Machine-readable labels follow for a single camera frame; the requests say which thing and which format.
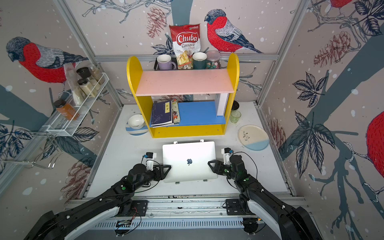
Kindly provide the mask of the silver laptop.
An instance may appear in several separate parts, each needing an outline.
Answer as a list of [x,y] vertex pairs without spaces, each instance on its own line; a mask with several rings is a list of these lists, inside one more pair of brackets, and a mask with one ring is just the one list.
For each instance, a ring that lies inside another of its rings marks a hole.
[[214,142],[181,143],[163,145],[163,164],[171,169],[165,183],[213,180],[208,162],[216,159]]

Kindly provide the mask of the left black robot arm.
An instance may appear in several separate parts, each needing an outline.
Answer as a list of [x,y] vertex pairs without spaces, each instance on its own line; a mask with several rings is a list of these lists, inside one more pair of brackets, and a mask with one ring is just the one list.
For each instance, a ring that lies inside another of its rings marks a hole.
[[148,170],[145,165],[136,164],[128,175],[101,195],[70,210],[42,215],[25,239],[73,240],[97,223],[115,216],[120,208],[132,202],[137,189],[152,181],[164,180],[171,168],[170,165],[155,165]]

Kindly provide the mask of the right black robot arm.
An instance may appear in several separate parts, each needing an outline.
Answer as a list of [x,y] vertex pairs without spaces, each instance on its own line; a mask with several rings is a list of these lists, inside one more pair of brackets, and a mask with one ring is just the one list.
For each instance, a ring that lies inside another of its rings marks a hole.
[[241,156],[232,155],[228,164],[212,160],[208,165],[213,173],[234,180],[240,192],[242,211],[261,218],[281,240],[322,239],[309,213],[302,207],[292,207],[267,191],[248,174]]

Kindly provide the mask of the cream and blue plate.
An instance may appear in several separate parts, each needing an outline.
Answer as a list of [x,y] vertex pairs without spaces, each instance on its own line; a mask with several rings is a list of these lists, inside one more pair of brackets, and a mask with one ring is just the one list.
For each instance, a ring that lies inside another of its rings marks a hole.
[[261,151],[268,147],[268,134],[256,125],[245,125],[239,129],[238,139],[249,150]]

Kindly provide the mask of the white bowl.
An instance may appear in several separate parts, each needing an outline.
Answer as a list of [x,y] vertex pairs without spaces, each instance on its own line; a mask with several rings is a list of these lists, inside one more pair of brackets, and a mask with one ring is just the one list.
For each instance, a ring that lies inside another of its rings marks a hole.
[[145,120],[141,114],[133,115],[128,120],[128,126],[134,130],[139,130],[146,125]]

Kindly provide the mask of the illustrated thin book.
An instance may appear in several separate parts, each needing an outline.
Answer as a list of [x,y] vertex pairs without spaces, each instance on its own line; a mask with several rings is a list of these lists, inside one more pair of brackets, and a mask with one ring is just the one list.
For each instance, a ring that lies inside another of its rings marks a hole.
[[180,111],[177,100],[172,100],[172,117],[174,125],[178,125],[180,123]]

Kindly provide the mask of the white grey book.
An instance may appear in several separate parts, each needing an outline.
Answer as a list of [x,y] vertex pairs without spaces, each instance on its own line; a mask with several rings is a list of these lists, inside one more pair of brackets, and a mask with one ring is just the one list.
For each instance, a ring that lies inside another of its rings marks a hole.
[[225,115],[229,93],[216,94],[215,107],[217,117]]

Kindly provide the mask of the glass candy jar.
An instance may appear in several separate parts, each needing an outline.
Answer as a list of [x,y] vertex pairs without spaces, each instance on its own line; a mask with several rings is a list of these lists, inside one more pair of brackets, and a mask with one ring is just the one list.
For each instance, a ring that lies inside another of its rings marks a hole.
[[206,59],[206,69],[220,69],[220,58],[221,55],[219,51],[207,51],[206,52],[207,59]]

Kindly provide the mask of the dark green mug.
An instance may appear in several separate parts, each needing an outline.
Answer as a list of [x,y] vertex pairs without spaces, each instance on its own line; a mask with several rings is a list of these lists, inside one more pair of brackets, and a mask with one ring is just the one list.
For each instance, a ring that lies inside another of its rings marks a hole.
[[193,54],[193,67],[195,70],[206,69],[207,54],[198,52]]

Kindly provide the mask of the purple mug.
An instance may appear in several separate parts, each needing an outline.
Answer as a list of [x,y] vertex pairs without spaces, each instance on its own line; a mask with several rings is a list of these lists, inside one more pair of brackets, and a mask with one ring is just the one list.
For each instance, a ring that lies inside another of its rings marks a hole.
[[170,55],[159,55],[157,57],[159,70],[168,71],[168,70],[176,70],[177,64],[172,61],[172,57]]

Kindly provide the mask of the pale spice jar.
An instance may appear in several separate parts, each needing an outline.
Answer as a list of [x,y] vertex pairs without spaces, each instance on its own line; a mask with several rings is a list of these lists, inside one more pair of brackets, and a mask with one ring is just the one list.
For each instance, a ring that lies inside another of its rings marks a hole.
[[87,79],[80,79],[78,80],[78,84],[82,91],[87,95],[88,98],[96,98],[97,97],[97,91],[95,87],[87,80]]

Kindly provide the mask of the rear spice jar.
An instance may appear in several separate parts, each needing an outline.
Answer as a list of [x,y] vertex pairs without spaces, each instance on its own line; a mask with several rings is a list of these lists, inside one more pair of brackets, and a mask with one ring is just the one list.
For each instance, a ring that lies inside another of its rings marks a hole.
[[93,78],[97,80],[100,85],[102,85],[105,82],[105,79],[103,78],[103,73],[100,69],[93,64],[89,65],[88,68],[90,69]]

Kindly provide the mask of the clear plastic bag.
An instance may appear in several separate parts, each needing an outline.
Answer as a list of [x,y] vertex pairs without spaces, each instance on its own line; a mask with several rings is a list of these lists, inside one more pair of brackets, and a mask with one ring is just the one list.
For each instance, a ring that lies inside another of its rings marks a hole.
[[85,101],[85,94],[78,84],[78,77],[72,63],[64,64],[64,71],[76,107],[80,107]]

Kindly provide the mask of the red Chuba chips bag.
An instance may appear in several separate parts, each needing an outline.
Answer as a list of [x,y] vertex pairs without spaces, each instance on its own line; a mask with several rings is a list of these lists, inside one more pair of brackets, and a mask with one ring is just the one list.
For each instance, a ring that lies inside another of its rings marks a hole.
[[193,54],[201,49],[200,24],[170,26],[178,70],[193,69]]

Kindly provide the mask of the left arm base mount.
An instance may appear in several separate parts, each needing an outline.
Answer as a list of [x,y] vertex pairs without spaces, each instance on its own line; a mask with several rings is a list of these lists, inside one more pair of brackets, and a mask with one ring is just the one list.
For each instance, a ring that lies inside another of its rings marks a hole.
[[127,203],[120,207],[117,217],[145,217],[148,209],[148,204],[149,201],[147,200],[129,200]]

